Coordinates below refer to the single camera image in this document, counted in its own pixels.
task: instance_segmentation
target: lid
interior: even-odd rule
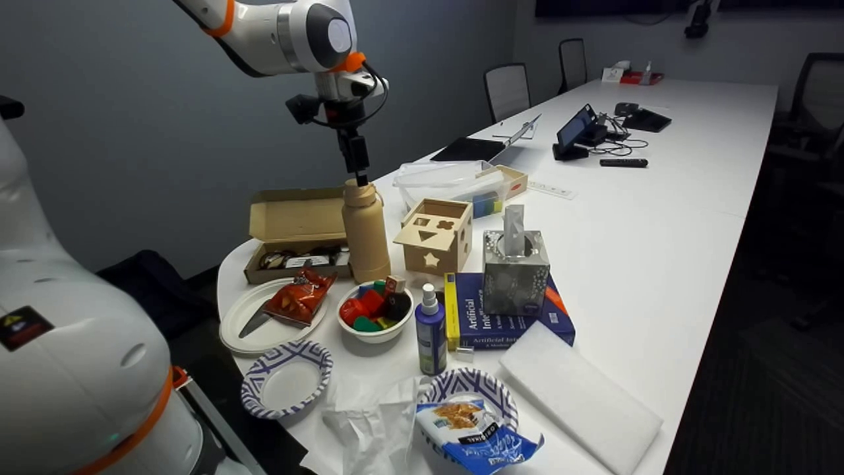
[[[441,312],[437,290],[433,288],[433,283],[422,286],[422,312],[424,314],[437,314]]]
[[[263,191],[249,200],[248,233],[265,244],[344,240],[343,191]]]
[[[395,244],[433,248],[433,251],[449,251],[453,244],[453,233],[406,224],[395,236]]]

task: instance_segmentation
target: water bottle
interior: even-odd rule
[[[375,184],[348,179],[343,187],[343,224],[356,283],[381,281],[389,275],[384,203]]]
[[[650,85],[650,76],[654,76],[654,65],[650,61],[644,65],[644,73],[640,73],[640,85]]]

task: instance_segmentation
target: paper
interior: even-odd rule
[[[504,372],[612,473],[633,473],[661,420],[534,321],[504,357]]]

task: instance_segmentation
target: long white table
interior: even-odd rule
[[[590,81],[550,98],[475,138],[513,131],[540,114],[530,139],[499,158],[530,178],[524,203],[528,229],[540,229],[550,275],[571,314],[575,348],[633,398],[657,412],[661,430],[636,473],[661,473],[677,434],[711,319],[732,265],[740,226],[753,196],[764,143],[776,110],[769,85],[661,81],[654,87]],[[607,168],[598,158],[554,160],[557,129],[583,105],[612,114],[615,104],[640,104],[671,120],[658,135],[633,131],[648,149],[648,168]],[[397,236],[401,196],[392,175],[376,179],[384,196],[387,240]],[[475,219],[475,245],[467,271],[483,270],[483,229],[500,229],[499,216]],[[234,248],[218,270],[218,312],[248,290],[242,267],[256,240]],[[392,271],[402,271],[397,245],[389,245]],[[416,337],[408,324],[395,346],[360,352],[327,319],[310,340],[334,357],[334,385],[387,387],[416,378]],[[451,364],[472,364],[499,376],[500,352],[475,352]],[[517,473],[607,473],[561,428],[548,423],[518,393],[522,430],[546,436],[546,447]],[[317,409],[285,428],[317,456],[318,475],[343,473],[343,447]],[[406,473],[441,473],[424,460]]]

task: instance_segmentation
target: plate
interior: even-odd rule
[[[234,354],[260,357],[282,343],[307,337],[318,328],[318,321],[325,319],[325,310],[334,310],[333,294],[325,295],[325,300],[307,328],[296,328],[296,324],[282,324],[282,321],[269,319],[265,324],[260,324],[249,336],[240,337],[242,324],[260,310],[260,303],[265,298],[271,298],[286,283],[293,283],[293,277],[269,281],[269,283],[242,294],[232,303],[232,310],[223,314],[223,319],[218,321],[218,340]]]
[[[330,385],[333,357],[313,340],[293,340],[257,357],[242,376],[248,415],[285,420],[307,409]]]
[[[445,370],[418,393],[418,405],[483,398],[500,424],[517,430],[518,412],[508,387],[475,368]]]

